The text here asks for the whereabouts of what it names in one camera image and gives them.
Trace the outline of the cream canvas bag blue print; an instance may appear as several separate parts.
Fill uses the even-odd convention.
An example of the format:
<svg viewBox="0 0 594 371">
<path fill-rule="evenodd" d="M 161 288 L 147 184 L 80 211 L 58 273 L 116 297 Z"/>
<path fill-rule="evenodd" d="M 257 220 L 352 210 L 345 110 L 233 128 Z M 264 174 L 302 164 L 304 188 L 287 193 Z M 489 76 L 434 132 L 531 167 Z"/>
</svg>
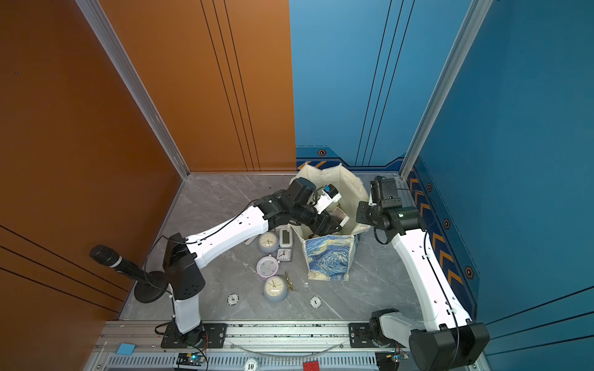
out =
<svg viewBox="0 0 594 371">
<path fill-rule="evenodd" d="M 297 176 L 308 179 L 317 188 L 329 184 L 337 187 L 341 199 L 326 210 L 331 213 L 340 207 L 350 217 L 341 231 L 326 236 L 314 235 L 303 224 L 292 228 L 303 249 L 308 278 L 317 281 L 348 281 L 360 237 L 370 229 L 368 225 L 358 224 L 356 221 L 357 206 L 360 202 L 368 202 L 368 191 L 360 178 L 342 165 L 325 169 L 304 165 Z"/>
</svg>

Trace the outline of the brown rectangular mirror clock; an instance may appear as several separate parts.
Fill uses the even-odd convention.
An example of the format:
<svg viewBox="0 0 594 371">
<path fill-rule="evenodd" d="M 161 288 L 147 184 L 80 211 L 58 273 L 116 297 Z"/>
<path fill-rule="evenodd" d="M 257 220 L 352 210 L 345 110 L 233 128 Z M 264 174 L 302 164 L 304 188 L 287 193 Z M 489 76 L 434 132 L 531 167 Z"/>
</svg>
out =
<svg viewBox="0 0 594 371">
<path fill-rule="evenodd" d="M 247 239 L 246 241 L 244 241 L 244 244 L 245 245 L 252 244 L 257 238 L 258 238 L 258 236 L 251 237 L 251 238 Z"/>
</svg>

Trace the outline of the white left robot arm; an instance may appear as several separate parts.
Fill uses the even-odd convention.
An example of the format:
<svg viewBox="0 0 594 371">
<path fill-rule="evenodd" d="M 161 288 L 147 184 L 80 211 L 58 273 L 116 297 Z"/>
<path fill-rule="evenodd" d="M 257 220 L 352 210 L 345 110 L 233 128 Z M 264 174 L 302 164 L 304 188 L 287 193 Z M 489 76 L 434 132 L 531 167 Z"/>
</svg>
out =
<svg viewBox="0 0 594 371">
<path fill-rule="evenodd" d="M 162 267 L 172 289 L 178 341 L 194 346 L 204 338 L 199 310 L 206 285 L 202 268 L 241 242 L 286 224 L 304 225 L 321 237 L 339 232 L 341 222 L 327 209 L 341 198 L 335 185 L 317 187 L 309 179 L 295 178 L 286 190 L 249 202 L 237 216 L 210 230 L 168 237 Z"/>
</svg>

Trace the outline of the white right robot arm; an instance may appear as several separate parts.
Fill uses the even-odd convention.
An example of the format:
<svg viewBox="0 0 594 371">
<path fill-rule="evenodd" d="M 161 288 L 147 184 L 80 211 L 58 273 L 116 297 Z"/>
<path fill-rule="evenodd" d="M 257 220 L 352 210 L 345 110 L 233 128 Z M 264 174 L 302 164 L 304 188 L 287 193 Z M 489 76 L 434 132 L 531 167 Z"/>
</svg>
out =
<svg viewBox="0 0 594 371">
<path fill-rule="evenodd" d="M 377 176 L 369 201 L 361 201 L 357 222 L 385 233 L 379 243 L 393 247 L 402 259 L 422 311 L 422 321 L 398 310 L 373 312 L 369 334 L 380 347 L 408 352 L 420 370 L 450 370 L 471 366 L 490 341 L 487 326 L 475 322 L 456 297 L 444 275 L 426 225 L 416 207 L 406 207 L 396 179 Z"/>
</svg>

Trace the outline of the grey rectangular clock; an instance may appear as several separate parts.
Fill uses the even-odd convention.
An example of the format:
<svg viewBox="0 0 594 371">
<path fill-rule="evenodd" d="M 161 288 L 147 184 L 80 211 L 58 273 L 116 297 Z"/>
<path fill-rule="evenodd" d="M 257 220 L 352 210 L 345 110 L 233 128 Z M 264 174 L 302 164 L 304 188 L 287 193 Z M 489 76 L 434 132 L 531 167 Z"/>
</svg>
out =
<svg viewBox="0 0 594 371">
<path fill-rule="evenodd" d="M 343 228 L 349 221 L 350 217 L 340 207 L 335 208 L 330 215 Z"/>
</svg>

